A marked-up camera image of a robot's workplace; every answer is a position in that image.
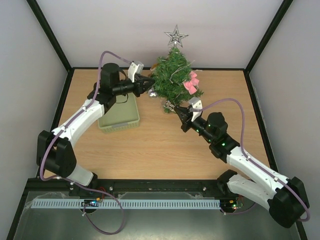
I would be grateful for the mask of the small green christmas tree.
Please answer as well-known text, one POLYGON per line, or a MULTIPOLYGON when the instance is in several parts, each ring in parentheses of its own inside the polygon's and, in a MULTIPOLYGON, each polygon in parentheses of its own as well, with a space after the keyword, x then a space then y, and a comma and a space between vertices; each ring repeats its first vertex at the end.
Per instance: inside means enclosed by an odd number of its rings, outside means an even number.
POLYGON ((183 82, 190 80, 192 63, 187 60, 185 55, 177 48, 171 47, 166 56, 157 58, 158 66, 151 71, 150 77, 155 80, 152 90, 157 92, 157 97, 165 101, 170 101, 174 106, 189 101, 192 97, 201 97, 204 92, 197 87, 197 92, 190 95, 185 89, 183 82))

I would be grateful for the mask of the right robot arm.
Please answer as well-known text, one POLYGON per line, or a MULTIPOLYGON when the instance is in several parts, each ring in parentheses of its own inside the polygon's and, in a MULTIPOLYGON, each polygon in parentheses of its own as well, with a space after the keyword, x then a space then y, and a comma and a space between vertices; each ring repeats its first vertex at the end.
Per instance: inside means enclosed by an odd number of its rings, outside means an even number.
POLYGON ((244 173, 228 170, 220 176, 218 191, 229 196, 238 194, 266 209, 282 227, 290 228, 297 221, 310 219, 309 200, 303 182, 288 178, 261 163, 246 152, 228 133, 228 124, 220 112, 210 113, 207 119, 191 107, 175 106, 181 129, 195 130, 209 144, 211 153, 223 162, 244 173))

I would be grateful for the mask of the green plastic basket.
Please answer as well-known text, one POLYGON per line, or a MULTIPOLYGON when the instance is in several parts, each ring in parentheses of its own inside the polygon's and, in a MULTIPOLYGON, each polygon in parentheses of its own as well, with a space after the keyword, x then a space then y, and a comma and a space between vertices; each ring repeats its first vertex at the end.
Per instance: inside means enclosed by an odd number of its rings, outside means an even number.
POLYGON ((118 95, 111 109, 98 119, 98 127, 103 133, 128 130, 140 126, 140 115, 136 97, 133 93, 127 96, 118 95))

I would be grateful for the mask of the silver star ornament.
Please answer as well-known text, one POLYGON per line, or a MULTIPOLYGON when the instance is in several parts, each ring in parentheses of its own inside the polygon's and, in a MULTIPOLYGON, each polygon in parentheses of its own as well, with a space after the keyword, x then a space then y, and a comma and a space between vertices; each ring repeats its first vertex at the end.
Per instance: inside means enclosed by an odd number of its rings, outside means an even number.
POLYGON ((169 37, 167 45, 172 46, 174 48, 177 48, 178 46, 182 48, 182 40, 189 36, 186 33, 181 33, 177 24, 175 25, 173 31, 165 31, 164 33, 166 36, 169 37))

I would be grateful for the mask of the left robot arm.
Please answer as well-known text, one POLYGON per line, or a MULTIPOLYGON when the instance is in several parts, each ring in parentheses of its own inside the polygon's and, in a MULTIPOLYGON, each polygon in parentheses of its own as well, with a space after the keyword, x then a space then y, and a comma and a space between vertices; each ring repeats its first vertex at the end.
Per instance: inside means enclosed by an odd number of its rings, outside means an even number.
POLYGON ((154 79, 141 75, 143 68, 141 62, 131 62, 121 80, 124 71, 116 63, 99 66, 97 82, 79 110, 60 126, 38 135, 36 163, 43 181, 44 171, 50 171, 55 178, 82 186, 91 184, 94 173, 77 163, 74 147, 82 134, 113 107, 117 96, 132 93, 139 97, 154 84, 154 79))

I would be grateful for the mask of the brown gingerbread ornament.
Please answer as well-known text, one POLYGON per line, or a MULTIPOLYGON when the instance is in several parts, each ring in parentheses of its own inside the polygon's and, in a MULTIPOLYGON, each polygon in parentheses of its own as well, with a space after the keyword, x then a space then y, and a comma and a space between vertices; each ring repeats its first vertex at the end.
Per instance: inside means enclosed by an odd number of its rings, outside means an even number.
POLYGON ((150 68, 150 70, 154 71, 158 65, 159 65, 158 63, 153 64, 152 67, 150 68))

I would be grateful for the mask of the pink ornaments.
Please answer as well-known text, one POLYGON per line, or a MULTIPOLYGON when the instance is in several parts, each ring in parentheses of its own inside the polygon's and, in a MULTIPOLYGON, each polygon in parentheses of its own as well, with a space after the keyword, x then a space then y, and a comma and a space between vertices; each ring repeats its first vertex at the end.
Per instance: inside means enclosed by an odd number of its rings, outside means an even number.
POLYGON ((197 79, 197 74, 194 71, 191 71, 190 74, 190 80, 184 81, 183 86, 188 91, 190 95, 193 95, 197 92, 197 87, 199 85, 199 80, 197 79))

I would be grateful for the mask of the silver ball ornament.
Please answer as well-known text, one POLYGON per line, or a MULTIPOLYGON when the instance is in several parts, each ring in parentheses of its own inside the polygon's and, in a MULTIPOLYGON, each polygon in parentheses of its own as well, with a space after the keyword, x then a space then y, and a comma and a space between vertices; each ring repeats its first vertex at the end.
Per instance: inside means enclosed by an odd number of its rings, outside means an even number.
POLYGON ((150 89, 150 90, 148 91, 148 96, 149 96, 150 98, 157 98, 157 97, 158 97, 158 94, 157 94, 157 92, 156 92, 155 90, 150 89))

